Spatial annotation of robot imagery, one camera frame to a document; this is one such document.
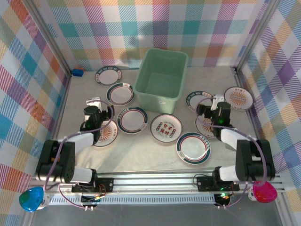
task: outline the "decorated plate rim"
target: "decorated plate rim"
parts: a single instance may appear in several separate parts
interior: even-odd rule
[[[186,159],[186,157],[185,158],[182,158],[181,156],[180,156],[180,152],[182,152],[181,150],[179,150],[179,141],[180,141],[180,139],[182,138],[182,137],[184,137],[184,136],[198,136],[198,137],[200,137],[200,136],[203,136],[204,138],[205,138],[205,140],[207,140],[207,138],[203,135],[203,134],[199,134],[199,133],[196,133],[196,132],[188,132],[188,133],[185,133],[185,134],[183,134],[182,136],[180,136],[179,137],[179,139],[177,140],[177,143],[176,143],[176,150],[177,150],[177,154],[178,154],[178,156],[180,157],[180,159],[182,159],[184,162],[186,162],[186,163],[188,163],[188,164],[191,164],[191,165],[198,165],[198,164],[202,164],[202,163],[204,163],[204,162],[206,162],[208,159],[209,159],[209,157],[210,157],[210,152],[211,152],[211,145],[210,145],[210,143],[209,143],[209,141],[207,140],[207,142],[208,142],[208,144],[209,144],[209,148],[208,148],[208,150],[207,150],[207,153],[206,153],[206,155],[205,155],[205,157],[203,158],[203,159],[201,159],[201,160],[199,160],[199,161],[197,161],[197,162],[191,162],[190,160],[187,160]]]
[[[189,94],[187,95],[187,97],[186,97],[186,105],[187,105],[187,107],[188,107],[190,110],[192,110],[193,112],[195,111],[195,109],[193,110],[193,109],[192,109],[193,107],[192,107],[191,104],[190,104],[190,100],[191,100],[192,98],[190,98],[190,100],[187,100],[187,98],[188,98],[191,94],[196,93],[196,92],[207,93],[207,94],[211,95],[211,97],[213,97],[212,94],[210,94],[210,93],[208,93],[208,92],[205,92],[205,91],[201,91],[201,90],[193,91],[193,92],[189,93]]]
[[[196,129],[197,129],[197,131],[199,132],[199,134],[203,135],[204,137],[206,137],[206,138],[208,138],[208,139],[217,139],[217,137],[207,137],[205,134],[201,133],[201,132],[198,130],[198,127],[197,127],[197,121],[198,121],[198,119],[195,120],[194,125],[196,126]]]
[[[163,116],[163,115],[172,116],[172,117],[176,118],[176,119],[179,121],[179,123],[180,123],[180,126],[181,126],[181,132],[180,132],[180,135],[179,135],[176,139],[174,139],[174,140],[172,140],[172,141],[164,142],[164,141],[161,141],[161,140],[155,138],[155,136],[154,136],[154,134],[153,134],[153,132],[152,132],[152,130],[151,130],[151,126],[153,125],[153,122],[154,122],[158,117]],[[181,121],[180,121],[177,117],[175,117],[174,115],[172,115],[172,114],[160,114],[160,115],[158,115],[156,118],[154,118],[153,121],[151,121],[151,124],[150,124],[150,133],[151,133],[151,135],[152,135],[157,141],[162,142],[162,143],[172,143],[172,142],[176,141],[177,139],[180,138],[180,136],[181,136],[181,134],[182,134],[182,131],[183,131],[183,126],[182,126]]]
[[[116,138],[117,138],[117,136],[118,136],[118,126],[117,126],[117,123],[116,123],[114,120],[112,120],[112,121],[110,122],[110,124],[111,124],[112,122],[113,122],[113,123],[116,125],[116,128],[117,128],[117,134],[116,134],[116,137],[115,137],[115,139],[114,139],[114,140],[112,140],[112,142],[111,142],[111,143],[109,143],[109,144],[107,144],[107,145],[105,145],[105,146],[96,146],[96,145],[94,145],[95,147],[106,147],[106,146],[108,146],[108,145],[110,145],[110,144],[114,143],[114,141],[116,140]]]
[[[107,70],[113,70],[113,71],[116,71],[117,73],[118,73],[118,71],[120,71],[120,74],[121,74],[121,76],[120,76],[120,78],[118,77],[118,79],[115,81],[115,82],[113,82],[113,83],[111,83],[111,84],[104,84],[104,83],[102,83],[102,82],[98,82],[97,80],[96,80],[96,75],[97,74],[99,74],[99,75],[101,75],[101,73],[98,73],[101,69],[104,69],[104,68],[106,68],[106,67],[112,67],[112,69],[110,68],[110,69],[106,69],[106,70],[104,70],[104,71],[107,71]],[[116,84],[117,82],[119,82],[120,81],[120,79],[122,78],[122,71],[118,68],[118,67],[116,67],[116,66],[105,66],[105,67],[102,67],[102,68],[100,68],[100,69],[98,69],[97,70],[97,72],[95,73],[95,81],[98,83],[98,84],[100,84],[100,85],[102,85],[102,86],[111,86],[111,85],[114,85],[114,84]]]
[[[122,118],[122,116],[124,115],[124,114],[126,114],[126,112],[124,112],[124,113],[122,113],[125,109],[128,109],[126,112],[128,112],[129,110],[138,110],[138,111],[140,111],[143,115],[144,115],[144,117],[145,117],[145,122],[143,123],[145,126],[144,126],[144,128],[143,129],[141,129],[141,127],[140,127],[140,129],[139,129],[139,131],[137,131],[137,132],[128,132],[128,130],[126,130],[124,127],[122,127],[121,126],[121,118]],[[118,126],[118,128],[122,131],[122,132],[124,132],[124,133],[127,133],[127,134],[136,134],[136,133],[140,133],[142,130],[144,130],[145,128],[146,128],[146,126],[147,126],[147,123],[148,123],[148,115],[147,115],[147,113],[142,109],[142,108],[140,108],[140,107],[127,107],[127,108],[125,108],[125,109],[123,109],[119,114],[118,114],[118,116],[117,116],[117,126]]]
[[[115,88],[118,88],[118,87],[124,87],[125,84],[126,84],[126,85],[128,86],[128,88],[132,91],[132,96],[131,96],[131,98],[130,98],[128,101],[126,101],[126,102],[124,102],[124,103],[121,103],[121,104],[115,103],[114,101],[111,100],[111,92],[112,92]],[[134,93],[134,91],[133,91],[133,87],[132,87],[130,84],[126,83],[126,82],[120,82],[120,83],[113,84],[113,85],[108,89],[108,91],[107,91],[107,100],[108,100],[112,105],[114,105],[114,106],[125,106],[125,105],[131,103],[131,102],[133,101],[134,97],[135,97],[135,93]]]
[[[235,108],[235,107],[232,107],[231,106],[231,108],[233,108],[233,109],[235,109],[235,110],[238,110],[238,111],[247,111],[247,110],[250,110],[252,107],[253,107],[253,105],[254,105],[254,97],[253,97],[253,95],[251,94],[251,92],[250,91],[248,91],[248,90],[246,90],[245,88],[243,88],[243,87],[239,87],[239,86],[232,86],[232,87],[229,87],[229,88],[227,88],[226,89],[226,91],[224,92],[224,97],[225,97],[225,101],[227,102],[227,100],[226,100],[226,92],[229,90],[229,89],[232,89],[232,88],[240,88],[240,89],[244,89],[245,91],[247,91],[249,94],[250,94],[250,96],[252,97],[252,104],[251,104],[251,106],[249,107],[249,108],[247,108],[247,109],[237,109],[237,108]]]

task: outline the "colorful plaid backdrop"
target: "colorful plaid backdrop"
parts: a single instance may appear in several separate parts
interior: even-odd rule
[[[0,1],[0,226],[15,226],[66,76],[21,0]]]
[[[189,66],[230,65],[263,0],[35,0],[70,67],[138,68],[148,48],[186,52]]]
[[[282,0],[244,66],[253,114],[301,225],[301,1]]]
[[[254,24],[252,25],[252,28],[250,29],[250,31],[249,31],[249,33],[248,33],[246,39],[245,39],[245,42],[244,42],[242,48],[240,49],[240,52],[239,52],[239,54],[238,54],[238,57],[237,57],[237,59],[236,59],[236,61],[235,61],[235,63],[234,63],[233,66],[237,66],[238,63],[240,62],[241,57],[242,57],[242,55],[243,55],[243,53],[244,53],[246,47],[249,45],[250,40],[251,40],[251,38],[253,37],[254,32],[256,31],[256,29],[257,29],[257,27],[258,27],[258,25],[259,25],[259,22],[260,22],[260,20],[261,20],[263,14],[265,13],[265,11],[266,11],[266,9],[267,9],[267,7],[268,7],[269,2],[270,2],[270,0],[264,0],[264,3],[263,3],[263,5],[262,5],[262,7],[261,7],[259,13],[257,14],[257,17],[256,17],[256,19],[255,19],[255,21],[254,21]]]

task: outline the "green plastic bin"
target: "green plastic bin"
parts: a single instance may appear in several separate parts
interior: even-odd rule
[[[182,95],[188,55],[183,52],[151,48],[141,63],[134,93],[141,108],[151,112],[174,112]]]

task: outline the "small blue object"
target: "small blue object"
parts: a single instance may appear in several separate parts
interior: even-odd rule
[[[27,212],[34,212],[43,201],[44,191],[42,187],[33,187],[19,196],[21,207]]]
[[[81,69],[73,69],[71,73],[73,76],[83,77],[84,71]]]

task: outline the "white plate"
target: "white plate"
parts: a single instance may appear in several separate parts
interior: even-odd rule
[[[146,127],[148,117],[140,107],[123,109],[117,117],[118,128],[128,134],[139,133]]]
[[[106,125],[109,121],[104,121],[102,126]],[[113,143],[118,135],[118,128],[114,121],[100,131],[100,138],[98,142],[94,145],[96,147],[105,147]]]
[[[179,157],[189,164],[204,163],[210,156],[209,141],[202,134],[186,133],[177,141],[177,153]]]
[[[198,118],[204,123],[211,124],[211,120],[205,118],[203,115],[199,115]],[[210,139],[215,139],[216,138],[216,136],[213,135],[213,132],[211,131],[210,126],[206,126],[206,125],[201,124],[197,119],[195,121],[195,125],[196,125],[196,128],[197,128],[197,131],[200,134],[203,134],[206,138],[210,138]]]
[[[173,115],[162,114],[151,122],[150,132],[158,141],[163,143],[173,142],[181,135],[182,124]]]
[[[114,84],[107,92],[108,101],[115,106],[127,105],[134,97],[133,87],[127,83]]]
[[[251,93],[241,87],[231,87],[227,89],[224,96],[225,100],[236,110],[248,110],[254,103]]]
[[[103,86],[110,86],[118,82],[122,77],[121,70],[115,66],[107,66],[99,69],[95,74],[95,80]]]
[[[198,103],[208,97],[213,97],[210,93],[203,91],[194,91],[186,97],[186,104],[190,110],[195,111]],[[211,106],[212,100],[204,100],[201,104]]]

